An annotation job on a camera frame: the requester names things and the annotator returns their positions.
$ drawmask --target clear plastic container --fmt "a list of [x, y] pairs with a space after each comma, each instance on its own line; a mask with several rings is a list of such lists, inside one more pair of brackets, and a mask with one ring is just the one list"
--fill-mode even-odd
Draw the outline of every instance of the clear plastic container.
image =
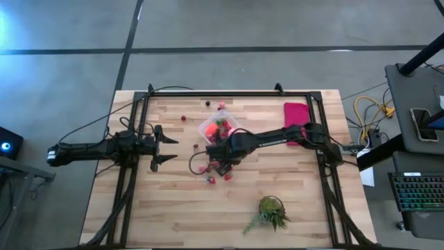
[[208, 144], [211, 144], [212, 142], [210, 139], [206, 136], [205, 132], [207, 130], [207, 127], [210, 124], [216, 123], [217, 120], [225, 119], [225, 121], [228, 122], [228, 124], [231, 126], [231, 128], [241, 128], [241, 124], [237, 122], [233, 116], [230, 115], [230, 113], [226, 110], [219, 110], [216, 112], [216, 114], [212, 115], [210, 118], [208, 118], [206, 121], [204, 121], [199, 127], [199, 133], [202, 135], [202, 137], [205, 138], [205, 141], [207, 141]]

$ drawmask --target wooden table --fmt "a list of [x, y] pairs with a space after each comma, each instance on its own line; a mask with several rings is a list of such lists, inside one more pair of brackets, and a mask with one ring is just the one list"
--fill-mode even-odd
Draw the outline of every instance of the wooden table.
[[[349, 143], [339, 91], [321, 92], [330, 135], [339, 142]], [[133, 94], [134, 91], [118, 91], [112, 109], [130, 103]], [[207, 100], [212, 102], [209, 108], [205, 106]], [[147, 121], [162, 125], [167, 137], [180, 142], [161, 144], [160, 153], [178, 154], [178, 157], [160, 165], [157, 173], [149, 169], [151, 156], [141, 158], [127, 247], [330, 247], [313, 151], [285, 144], [258, 149], [235, 166], [230, 181], [225, 182], [214, 172], [209, 174], [216, 178], [216, 185], [207, 184], [204, 176], [189, 172], [188, 160], [195, 152], [193, 144], [198, 144], [200, 151], [205, 148], [197, 127], [216, 111], [220, 100], [225, 101], [227, 111], [244, 128], [254, 133], [283, 127], [285, 102], [306, 103], [303, 97], [151, 97]], [[112, 133], [125, 130], [119, 118], [129, 114], [130, 106], [110, 117]], [[187, 116], [187, 121], [180, 120], [182, 115]], [[196, 157], [194, 164], [205, 162], [207, 157], [201, 156]], [[110, 164], [101, 161], [97, 171]], [[110, 214], [118, 173], [119, 168], [113, 167], [96, 178], [80, 242], [88, 241]], [[347, 212], [366, 237], [376, 242], [357, 167], [340, 166], [339, 177]], [[266, 195], [277, 196], [284, 202], [291, 220], [288, 229], [274, 233], [272, 226], [257, 227], [243, 236], [243, 229], [257, 212], [259, 200]], [[339, 216], [335, 216], [335, 221], [341, 238]]]

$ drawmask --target gray floor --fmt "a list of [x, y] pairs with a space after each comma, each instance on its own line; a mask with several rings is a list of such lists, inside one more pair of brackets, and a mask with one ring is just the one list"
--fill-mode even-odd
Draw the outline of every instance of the gray floor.
[[[136, 0], [5, 0], [0, 49], [124, 48]], [[443, 32], [432, 0], [145, 0], [134, 47], [332, 46], [427, 44]], [[132, 55], [124, 90], [186, 85], [196, 89], [340, 89], [347, 97], [385, 81], [384, 66], [417, 51]], [[46, 149], [70, 130], [109, 111], [121, 55], [0, 56], [0, 126], [25, 137], [20, 160], [42, 169]], [[444, 62], [444, 53], [430, 63]], [[365, 93], [380, 100], [386, 85]], [[357, 121], [353, 101], [345, 113]], [[359, 103], [362, 113], [368, 105]], [[370, 110], [368, 119], [375, 109]], [[94, 141], [105, 121], [71, 136]], [[390, 137], [396, 117], [380, 124]], [[350, 129], [356, 141], [358, 131]], [[72, 247], [78, 242], [95, 162], [51, 169], [54, 183], [26, 203], [11, 249]], [[377, 175], [390, 168], [380, 165]], [[443, 249], [394, 228], [393, 201], [366, 188], [379, 243]]]

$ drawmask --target potted plant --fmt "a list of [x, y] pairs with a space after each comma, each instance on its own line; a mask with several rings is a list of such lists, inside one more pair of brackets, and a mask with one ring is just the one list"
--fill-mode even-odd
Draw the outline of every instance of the potted plant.
[[290, 221], [285, 215], [285, 208], [282, 201], [274, 196], [264, 197], [259, 202], [259, 214], [254, 216], [249, 225], [244, 229], [244, 235], [255, 227], [257, 223], [266, 224], [267, 222], [271, 222], [275, 232], [278, 226], [286, 229], [286, 220]]

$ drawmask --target pink cloth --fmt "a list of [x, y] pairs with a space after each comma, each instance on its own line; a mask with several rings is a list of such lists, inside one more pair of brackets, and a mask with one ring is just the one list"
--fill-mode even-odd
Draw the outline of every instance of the pink cloth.
[[[291, 125], [304, 125], [310, 121], [308, 106], [302, 103], [285, 103], [284, 104], [285, 127]], [[287, 145], [298, 146], [296, 142], [287, 142]]]

